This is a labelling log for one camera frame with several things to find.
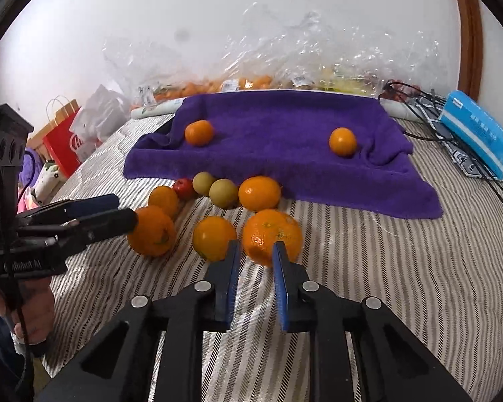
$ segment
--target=black cable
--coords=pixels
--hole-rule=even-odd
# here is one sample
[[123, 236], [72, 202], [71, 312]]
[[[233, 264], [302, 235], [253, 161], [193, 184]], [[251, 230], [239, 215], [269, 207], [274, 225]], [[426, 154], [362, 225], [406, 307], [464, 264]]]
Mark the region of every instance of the black cable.
[[[397, 89], [394, 89], [394, 88], [390, 88], [390, 90], [392, 90], [393, 92], [398, 93], [398, 94], [406, 95], [404, 92], [401, 92], [400, 90], [397, 90]], [[419, 112], [414, 107], [412, 107], [410, 104], [408, 104], [407, 101], [405, 101], [402, 98], [400, 98], [400, 101], [402, 103], [404, 103], [404, 105], [406, 107], [408, 107], [411, 110], [411, 112], [420, 119], [420, 121], [423, 123], [423, 125], [427, 126], [430, 129], [431, 133], [433, 133], [435, 137], [433, 137], [433, 138], [427, 138], [427, 137], [424, 137], [424, 136], [419, 136], [417, 134], [409, 133], [408, 131], [406, 131], [406, 129], [404, 129], [404, 134], [406, 136], [409, 136], [409, 137], [414, 138], [414, 139], [425, 140], [425, 141], [428, 141], [428, 142], [452, 142], [452, 141], [456, 140], [455, 138], [443, 138], [441, 135], [440, 135], [440, 137], [437, 137], [436, 135], [439, 135], [439, 134], [436, 132], [436, 130], [434, 128], [432, 128], [432, 126], [427, 122], [427, 120], [423, 116], [421, 116], [419, 114]]]
[[[412, 88], [413, 90], [419, 92], [421, 94], [421, 96], [423, 96], [425, 99], [427, 99], [428, 101], [431, 101], [432, 102], [432, 106], [434, 107], [434, 109], [436, 110], [436, 112], [438, 111], [438, 107], [437, 107], [437, 98], [436, 98], [436, 95], [434, 94], [434, 91], [432, 91], [432, 95], [429, 95], [427, 94], [426, 92], [420, 90], [419, 88], [416, 88], [414, 86], [411, 86], [407, 83], [403, 83], [403, 82], [388, 82], [385, 84], [384, 86], [384, 90], [385, 91], [393, 91], [395, 93], [397, 93], [397, 95], [400, 95], [400, 100], [402, 103], [404, 103], [411, 111], [412, 113], [417, 116], [422, 122], [423, 124], [425, 124], [430, 132], [436, 137], [436, 138], [424, 138], [424, 137], [421, 137], [421, 136], [418, 136], [416, 134], [411, 134], [411, 133], [408, 133], [406, 130], [405, 130], [405, 134], [408, 135], [409, 137], [413, 137], [415, 139], [419, 139], [419, 140], [426, 140], [426, 141], [430, 141], [430, 142], [453, 142], [455, 143], [461, 150], [464, 151], [464, 153], [467, 155], [467, 157], [471, 160], [471, 162], [473, 163], [473, 166], [476, 167], [476, 169], [479, 171], [479, 174], [481, 175], [481, 178], [483, 180], [485, 180], [486, 182], [488, 182], [488, 185], [490, 186], [490, 188], [492, 189], [492, 192], [494, 192], [496, 194], [496, 196], [498, 197], [499, 201], [501, 201], [501, 203], [503, 204], [503, 198], [502, 196], [499, 194], [499, 192], [497, 191], [497, 189], [492, 185], [492, 181], [495, 183], [495, 185], [498, 186], [498, 188], [503, 192], [503, 186], [496, 180], [496, 178], [494, 177], [493, 173], [490, 171], [490, 169], [488, 168], [488, 166], [484, 163], [484, 161], [480, 158], [480, 156], [475, 152], [473, 151], [470, 146], [468, 146], [461, 138], [457, 137], [456, 135], [453, 134], [453, 137], [452, 138], [443, 138], [443, 139], [440, 139], [438, 138], [437, 136], [439, 135], [441, 137], [441, 135], [430, 125], [429, 122], [427, 122], [426, 119], [422, 118], [422, 116], [410, 105], [408, 104], [404, 99], [403, 99], [403, 96], [405, 97], [408, 97], [409, 95], [407, 95], [405, 92], [402, 92], [400, 90], [397, 90], [395, 88], [393, 88], [393, 84], [399, 84], [399, 85], [402, 85], [402, 86], [406, 86], [408, 88]], [[424, 108], [428, 109], [424, 104], [422, 103], [419, 103], [421, 104]], [[481, 169], [480, 165], [486, 169], [487, 173], [485, 174], [483, 172], [483, 170]]]
[[[425, 92], [424, 90], [421, 90], [420, 88], [417, 88], [417, 87], [415, 87], [415, 86], [412, 86], [411, 84], [403, 83], [402, 81], [389, 81], [389, 82], [387, 82], [387, 83], [384, 85], [384, 90], [386, 90], [386, 91], [387, 91], [387, 90], [389, 90], [389, 89], [395, 90], [395, 89], [393, 88], [393, 84], [398, 84], [398, 85], [400, 85], [400, 86], [405, 86], [405, 87], [407, 87], [407, 88], [411, 88], [412, 90], [415, 90], [415, 91], [416, 91], [416, 92], [418, 92], [418, 93], [419, 93], [422, 97], [424, 97], [425, 99], [427, 99], [427, 100], [429, 100], [429, 101], [431, 101], [431, 100], [432, 100], [432, 98], [436, 98], [436, 95], [432, 95], [432, 94], [430, 94], [430, 93], [427, 93], [427, 92]], [[403, 92], [403, 91], [401, 91], [401, 90], [395, 90], [395, 91], [396, 91], [396, 93], [399, 93], [400, 95], [404, 95], [405, 97], [409, 97], [409, 96], [410, 96], [410, 95], [408, 95], [406, 92]], [[445, 102], [444, 102], [443, 100], [441, 100], [441, 99], [436, 98], [436, 100], [437, 100], [438, 102], [440, 102], [440, 103], [442, 103], [442, 102], [443, 102], [443, 103], [445, 104]]]
[[[473, 159], [473, 158], [470, 158], [470, 160], [473, 162], [473, 165], [477, 168], [477, 170], [479, 171], [479, 173], [483, 176], [483, 180], [485, 180], [488, 183], [488, 185], [492, 189], [492, 192], [494, 192], [496, 194], [496, 196], [498, 197], [498, 199], [503, 204], [503, 198], [501, 197], [501, 195], [499, 194], [499, 192], [496, 190], [496, 188], [494, 186], [492, 186], [492, 183], [489, 180], [487, 180], [486, 178], [484, 178], [484, 173], [481, 170], [481, 168], [479, 167], [479, 165], [477, 164], [477, 161], [475, 159]], [[492, 178], [492, 180], [494, 180], [497, 183], [497, 181], [496, 181], [496, 179], [494, 178], [493, 175], [490, 175], [490, 177]]]
[[26, 189], [28, 189], [28, 186], [30, 186], [30, 183], [32, 182], [34, 175], [35, 175], [35, 157], [34, 157], [34, 155], [30, 151], [25, 151], [24, 155], [28, 155], [32, 159], [32, 175], [30, 175], [30, 179], [26, 183], [26, 186], [24, 186], [22, 188], [22, 192], [20, 192], [19, 199], [17, 200], [17, 205], [19, 205], [20, 200], [24, 196], [24, 192], [26, 191]]
[[452, 139], [425, 138], [423, 136], [418, 136], [417, 134], [409, 133], [406, 130], [404, 130], [404, 134], [406, 136], [411, 137], [411, 138], [418, 139], [418, 140], [425, 140], [425, 141], [428, 141], [428, 142], [448, 142], [448, 141], [452, 141]]
[[[483, 180], [490, 182], [486, 177], [489, 177], [496, 186], [503, 192], [503, 186], [499, 181], [496, 180], [490, 168], [484, 163], [484, 160], [477, 154], [470, 146], [468, 146], [465, 142], [460, 142], [462, 150], [468, 156], [468, 158], [472, 161], [473, 165], [477, 168], [479, 173], [482, 175]], [[484, 169], [486, 169], [486, 173], [482, 173], [478, 168], [476, 163], [479, 163]]]
[[[15, 280], [15, 277], [13, 275], [13, 262], [11, 260], [11, 249], [10, 249], [10, 244], [9, 244], [9, 229], [6, 225], [7, 219], [4, 216], [6, 214], [6, 199], [4, 195], [4, 177], [2, 176], [2, 171], [0, 170], [0, 235], [2, 236], [2, 242], [3, 242], [3, 248], [4, 248], [4, 260], [5, 260], [5, 266], [7, 270], [7, 275], [9, 279], [12, 281], [12, 285], [16, 286], [16, 292], [15, 295], [18, 297], [21, 297], [20, 289], [19, 289], [19, 284]], [[19, 382], [17, 382], [17, 385], [15, 386], [15, 392], [17, 392], [20, 387], [24, 384], [24, 380], [26, 378], [26, 372], [28, 369], [28, 361], [30, 359], [30, 348], [28, 347], [30, 345], [30, 340], [28, 337], [28, 330], [26, 327], [26, 320], [24, 319], [24, 313], [22, 312], [22, 307], [17, 307], [16, 309], [17, 314], [19, 315], [19, 322], [20, 326], [22, 328], [22, 332], [24, 335], [24, 365], [22, 367], [22, 374], [19, 379]]]
[[424, 108], [427, 111], [427, 113], [431, 114], [435, 119], [439, 118], [440, 115], [438, 113], [438, 109], [436, 109], [436, 106], [432, 106], [432, 108], [430, 108], [426, 104], [423, 104], [421, 102], [420, 98], [418, 98], [416, 101], [417, 101], [417, 104], [419, 104], [422, 108]]

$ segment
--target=white wall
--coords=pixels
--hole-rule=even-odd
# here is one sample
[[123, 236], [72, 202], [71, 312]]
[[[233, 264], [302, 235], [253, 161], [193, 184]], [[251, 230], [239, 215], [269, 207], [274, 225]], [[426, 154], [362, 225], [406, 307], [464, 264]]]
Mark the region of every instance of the white wall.
[[[387, 29], [403, 40], [425, 32], [439, 42], [444, 84], [456, 86], [456, 0], [32, 0], [0, 42], [0, 103], [19, 108], [36, 129], [47, 121], [49, 99], [83, 103], [108, 79], [101, 48], [110, 35], [161, 42], [198, 65], [212, 61], [254, 1], [290, 23], [317, 10], [335, 27]], [[185, 42], [178, 40], [183, 31]]]
[[503, 27], [480, 2], [484, 59], [479, 103], [503, 127]]

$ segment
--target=mattress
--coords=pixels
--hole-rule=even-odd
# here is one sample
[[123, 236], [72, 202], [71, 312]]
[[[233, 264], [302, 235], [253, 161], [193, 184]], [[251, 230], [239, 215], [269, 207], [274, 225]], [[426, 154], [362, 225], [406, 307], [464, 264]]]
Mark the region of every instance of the mattress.
[[[122, 207], [145, 205], [151, 189], [172, 181], [126, 180], [124, 160], [142, 134], [167, 119], [125, 124], [55, 200], [112, 192]], [[423, 134], [421, 125], [399, 122]], [[381, 298], [473, 400], [487, 402], [503, 386], [503, 206], [486, 183], [460, 173], [438, 144], [416, 140], [414, 145], [411, 160], [443, 205], [437, 220], [402, 220], [295, 200], [282, 200], [279, 209], [302, 227], [298, 262], [310, 279], [348, 299]], [[51, 377], [136, 295], [175, 295], [202, 278], [208, 263], [194, 252], [191, 239], [194, 225], [209, 215], [228, 219], [240, 232], [252, 213], [222, 210], [201, 198], [178, 216], [177, 244], [167, 258], [140, 257], [120, 236], [67, 260], [68, 272], [51, 284], [56, 317], [43, 362]], [[232, 329], [204, 335], [202, 399], [304, 401], [307, 357], [306, 334], [280, 330], [272, 271], [243, 259]]]

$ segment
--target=small tomato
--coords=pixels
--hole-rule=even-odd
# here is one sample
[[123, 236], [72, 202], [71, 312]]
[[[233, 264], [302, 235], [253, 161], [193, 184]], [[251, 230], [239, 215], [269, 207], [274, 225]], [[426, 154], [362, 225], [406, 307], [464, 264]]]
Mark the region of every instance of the small tomato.
[[190, 178], [179, 178], [173, 183], [173, 190], [175, 190], [179, 199], [183, 201], [189, 201], [196, 197], [196, 191], [193, 189], [192, 180]]

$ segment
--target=human hand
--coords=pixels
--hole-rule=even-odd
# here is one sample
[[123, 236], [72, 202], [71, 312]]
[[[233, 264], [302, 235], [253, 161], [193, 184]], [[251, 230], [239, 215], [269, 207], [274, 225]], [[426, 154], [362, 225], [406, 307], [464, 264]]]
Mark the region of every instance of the human hand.
[[[50, 290], [50, 278], [23, 281], [21, 288], [23, 295], [28, 298], [22, 306], [28, 339], [31, 345], [37, 345], [47, 338], [54, 323], [54, 294]], [[7, 310], [4, 297], [0, 292], [0, 316], [4, 317], [9, 312], [10, 310]], [[12, 332], [24, 340], [16, 310], [11, 313], [11, 319], [15, 324]]]

